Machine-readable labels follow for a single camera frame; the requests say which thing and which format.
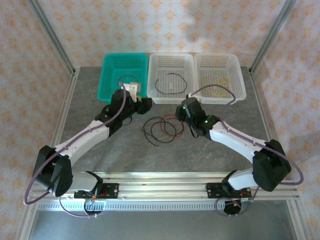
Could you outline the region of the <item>teal plastic basket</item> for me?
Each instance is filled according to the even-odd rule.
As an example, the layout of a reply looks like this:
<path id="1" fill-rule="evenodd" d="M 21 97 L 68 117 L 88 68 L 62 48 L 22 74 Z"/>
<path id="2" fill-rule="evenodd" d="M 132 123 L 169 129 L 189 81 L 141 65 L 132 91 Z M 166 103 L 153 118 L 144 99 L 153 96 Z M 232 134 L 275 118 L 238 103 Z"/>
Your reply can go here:
<path id="1" fill-rule="evenodd" d="M 147 97 L 148 55 L 145 53 L 111 53 L 104 57 L 97 98 L 109 104 L 119 83 L 140 83 L 141 98 Z"/>

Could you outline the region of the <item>white plastic basket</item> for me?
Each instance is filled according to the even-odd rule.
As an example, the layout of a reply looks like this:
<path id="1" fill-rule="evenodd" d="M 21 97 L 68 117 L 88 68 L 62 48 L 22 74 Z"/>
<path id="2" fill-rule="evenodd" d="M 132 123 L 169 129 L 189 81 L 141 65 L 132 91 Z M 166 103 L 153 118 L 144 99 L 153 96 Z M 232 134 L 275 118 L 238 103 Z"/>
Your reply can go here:
<path id="1" fill-rule="evenodd" d="M 194 56 L 197 94 L 202 104 L 226 105 L 247 97 L 239 59 L 229 53 L 197 53 Z"/>
<path id="2" fill-rule="evenodd" d="M 198 88 L 189 53 L 153 53 L 149 57 L 147 96 L 158 105 L 179 105 Z"/>

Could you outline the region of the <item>aluminium table side rail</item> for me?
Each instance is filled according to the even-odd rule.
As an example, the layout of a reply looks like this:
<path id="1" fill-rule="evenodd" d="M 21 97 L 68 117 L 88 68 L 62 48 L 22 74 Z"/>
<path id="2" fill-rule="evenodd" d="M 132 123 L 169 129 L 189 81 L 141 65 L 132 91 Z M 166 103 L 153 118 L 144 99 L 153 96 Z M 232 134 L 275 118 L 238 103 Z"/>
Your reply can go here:
<path id="1" fill-rule="evenodd" d="M 53 134 L 53 137 L 52 137 L 51 142 L 49 144 L 50 147 L 55 147 L 61 141 L 63 130 L 64 130 L 65 123 L 67 120 L 68 112 L 70 109 L 70 104 L 72 101 L 72 97 L 74 94 L 74 90 L 76 87 L 79 73 L 80 73 L 80 68 L 76 68 L 70 76 L 69 83 L 68 83 L 66 91 L 65 91 L 64 99 L 62 101 L 62 105 L 60 108 L 60 112 L 59 112 L 59 116 L 58 116 L 55 130 L 54 130 L 54 134 Z"/>
<path id="2" fill-rule="evenodd" d="M 256 97 L 257 105 L 258 105 L 258 108 L 259 108 L 259 112 L 260 112 L 260 115 L 261 115 L 261 118 L 262 118 L 264 130 L 265 130 L 265 133 L 266 133 L 266 137 L 267 137 L 268 140 L 271 140 L 272 139 L 272 134 L 271 134 L 271 131 L 270 131 L 270 128 L 269 128 L 269 125 L 268 125 L 268 121 L 267 121 L 267 118 L 266 118 L 265 110 L 263 108 L 262 98 L 260 97 L 260 95 L 258 93 L 258 87 L 257 87 L 257 85 L 255 83 L 254 75 L 251 73 L 251 71 L 249 69 L 248 69 L 248 74 L 249 74 L 251 85 L 253 87 L 253 91 L 254 91 L 254 94 L 255 94 L 255 97 Z"/>

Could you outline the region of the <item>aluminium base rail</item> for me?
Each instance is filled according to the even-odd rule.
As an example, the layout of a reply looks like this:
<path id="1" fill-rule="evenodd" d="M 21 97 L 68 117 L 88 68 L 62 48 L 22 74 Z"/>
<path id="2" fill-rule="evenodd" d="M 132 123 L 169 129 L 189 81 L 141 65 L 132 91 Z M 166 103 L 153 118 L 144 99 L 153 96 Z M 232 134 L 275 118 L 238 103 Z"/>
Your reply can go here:
<path id="1" fill-rule="evenodd" d="M 96 173 L 105 183 L 119 184 L 118 201 L 212 201 L 208 199 L 206 184 L 220 183 L 226 172 L 123 172 Z M 46 191 L 35 183 L 28 200 Z M 259 189 L 255 200 L 298 200 L 297 186 L 278 185 L 274 191 Z"/>

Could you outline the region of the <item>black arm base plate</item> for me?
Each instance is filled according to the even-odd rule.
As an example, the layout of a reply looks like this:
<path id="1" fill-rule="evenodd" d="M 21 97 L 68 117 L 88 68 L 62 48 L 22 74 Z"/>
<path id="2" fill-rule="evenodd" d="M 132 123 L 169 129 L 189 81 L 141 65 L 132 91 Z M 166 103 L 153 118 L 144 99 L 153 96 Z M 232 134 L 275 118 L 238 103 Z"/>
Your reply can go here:
<path id="1" fill-rule="evenodd" d="M 118 183 L 99 183 L 93 190 L 76 190 L 74 192 L 74 199 L 117 199 L 119 193 Z"/>
<path id="2" fill-rule="evenodd" d="M 205 189 L 209 199 L 219 199 L 226 196 L 222 183 L 209 182 L 206 184 Z"/>

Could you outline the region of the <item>aluminium frame post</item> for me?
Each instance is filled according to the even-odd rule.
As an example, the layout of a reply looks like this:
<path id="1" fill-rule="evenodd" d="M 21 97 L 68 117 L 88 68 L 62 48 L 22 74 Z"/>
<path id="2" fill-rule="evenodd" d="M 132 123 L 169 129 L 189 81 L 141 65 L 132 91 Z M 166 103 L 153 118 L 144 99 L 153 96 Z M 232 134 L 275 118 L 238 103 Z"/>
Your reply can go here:
<path id="1" fill-rule="evenodd" d="M 42 28 L 44 29 L 45 33 L 47 34 L 49 40 L 53 44 L 53 47 L 57 51 L 59 57 L 62 60 L 63 65 L 67 69 L 67 71 L 73 76 L 76 72 L 73 64 L 71 63 L 70 58 L 68 57 L 65 49 L 61 41 L 59 40 L 54 28 L 52 27 L 45 11 L 41 7 L 41 4 L 38 0 L 26 0 L 31 9 L 33 10 L 35 16 L 38 18 Z"/>
<path id="2" fill-rule="evenodd" d="M 257 71 L 257 69 L 259 68 L 265 55 L 268 53 L 271 45 L 273 44 L 275 38 L 277 37 L 278 33 L 280 32 L 283 24 L 287 20 L 289 14 L 291 13 L 296 2 L 297 2 L 297 0 L 285 0 L 283 7 L 281 8 L 272 27 L 270 28 L 270 31 L 267 34 L 261 48 L 259 49 L 259 51 L 257 53 L 257 56 L 253 60 L 251 67 L 248 69 L 249 73 L 251 75 L 253 75 Z"/>

